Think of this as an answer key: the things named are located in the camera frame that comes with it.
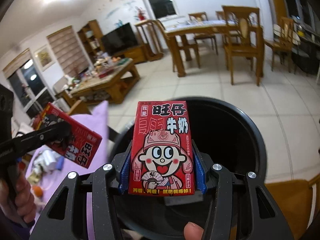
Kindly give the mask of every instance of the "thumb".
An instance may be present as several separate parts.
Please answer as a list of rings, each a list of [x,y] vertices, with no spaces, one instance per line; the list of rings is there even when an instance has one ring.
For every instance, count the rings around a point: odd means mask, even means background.
[[[201,240],[203,229],[195,223],[188,222],[184,227],[183,234],[186,240]]]
[[[7,183],[1,179],[0,180],[0,206],[7,206],[8,205],[8,194],[9,188]]]

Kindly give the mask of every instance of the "red tongue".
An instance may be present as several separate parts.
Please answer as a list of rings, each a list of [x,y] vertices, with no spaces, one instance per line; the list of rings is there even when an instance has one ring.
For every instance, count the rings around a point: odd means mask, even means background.
[[[157,167],[157,171],[160,173],[160,174],[165,174],[167,171],[168,171],[168,167],[167,166],[158,166]]]

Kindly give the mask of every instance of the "cartoon hat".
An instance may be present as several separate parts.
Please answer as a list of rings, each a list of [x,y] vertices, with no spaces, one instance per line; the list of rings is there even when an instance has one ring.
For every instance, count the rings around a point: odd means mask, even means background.
[[[139,160],[139,156],[143,154],[152,146],[173,146],[180,150],[181,154],[185,155],[186,161],[182,164],[182,170],[184,173],[190,173],[192,171],[192,162],[190,157],[181,148],[180,137],[174,133],[171,134],[168,130],[150,131],[145,137],[144,146],[135,156],[132,162],[132,169],[141,169],[142,163]]]

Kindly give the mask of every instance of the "paper fan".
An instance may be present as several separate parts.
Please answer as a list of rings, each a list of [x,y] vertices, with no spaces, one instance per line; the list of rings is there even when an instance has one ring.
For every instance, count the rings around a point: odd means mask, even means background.
[[[142,180],[146,180],[148,182],[160,182],[163,181],[163,177],[160,173],[156,171],[148,171],[145,174],[143,174]]]

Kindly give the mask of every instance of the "blue gripper pad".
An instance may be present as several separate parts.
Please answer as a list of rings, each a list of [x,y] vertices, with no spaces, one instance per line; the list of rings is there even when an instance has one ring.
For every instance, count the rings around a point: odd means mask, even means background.
[[[207,185],[205,184],[205,173],[201,166],[200,160],[193,148],[192,148],[192,152],[193,152],[193,157],[195,162],[195,175],[196,175],[197,189],[199,189],[202,194],[205,194],[207,192]]]
[[[120,172],[120,183],[118,186],[118,190],[121,194],[128,190],[129,186],[130,155],[131,153],[127,155],[127,158],[125,159],[125,162]]]

